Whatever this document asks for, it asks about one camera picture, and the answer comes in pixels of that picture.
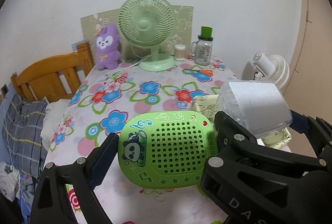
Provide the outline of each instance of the wall outlet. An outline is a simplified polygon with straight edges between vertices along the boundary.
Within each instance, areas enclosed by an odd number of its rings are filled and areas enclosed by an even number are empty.
[[[7,93],[9,92],[7,85],[5,84],[2,88],[1,88],[1,93],[3,96],[7,95]]]

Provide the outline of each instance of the fan base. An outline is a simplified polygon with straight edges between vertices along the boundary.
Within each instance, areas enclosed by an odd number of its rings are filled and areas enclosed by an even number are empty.
[[[139,63],[139,67],[146,71],[163,71],[172,68],[175,64],[173,56],[168,54],[158,54],[157,60],[153,60],[152,57],[154,56]]]

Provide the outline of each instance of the green lid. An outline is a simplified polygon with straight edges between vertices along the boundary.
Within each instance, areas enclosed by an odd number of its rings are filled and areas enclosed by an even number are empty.
[[[205,39],[210,39],[212,37],[212,27],[202,26],[200,36]]]

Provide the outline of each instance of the fan cord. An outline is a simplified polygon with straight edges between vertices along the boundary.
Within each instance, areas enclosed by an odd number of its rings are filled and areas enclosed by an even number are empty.
[[[133,45],[131,45],[131,47],[132,47],[132,53],[133,53],[136,57],[138,57],[138,58],[144,58],[144,57],[145,57],[145,56],[139,56],[139,55],[137,55],[137,54],[135,53],[135,51],[134,51]]]
[[[152,56],[153,54],[155,54],[155,53],[157,53],[157,52],[158,52],[158,49],[156,49],[153,53],[151,53],[151,54],[149,54],[149,55],[146,55],[146,56],[144,56],[144,57],[141,57],[142,59],[141,59],[140,61],[138,61],[137,63],[135,63],[135,64],[133,64],[133,65],[131,65],[131,66],[129,66],[129,67],[126,67],[126,68],[124,68],[124,69],[118,70],[117,72],[112,73],[111,75],[109,75],[109,77],[112,77],[113,75],[115,75],[115,74],[117,74],[117,73],[119,73],[119,72],[122,72],[122,71],[124,71],[124,70],[130,69],[131,67],[134,67],[134,66],[138,65],[139,63],[141,63],[142,61],[148,59],[150,56]]]

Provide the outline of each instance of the table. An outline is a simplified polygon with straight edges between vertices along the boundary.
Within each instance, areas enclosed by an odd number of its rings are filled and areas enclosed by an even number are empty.
[[[115,71],[135,62],[127,60]],[[218,94],[226,80],[237,80],[215,56],[207,67],[195,65],[188,56],[161,72],[147,72],[138,66],[114,75],[115,71],[93,69],[82,82],[54,134],[45,163],[71,164],[100,146],[108,133],[120,133],[136,115],[189,109],[195,96]],[[77,221],[86,223],[74,189],[67,189]],[[95,194],[114,224],[218,224],[226,219],[198,185],[142,189],[125,178],[117,158]]]

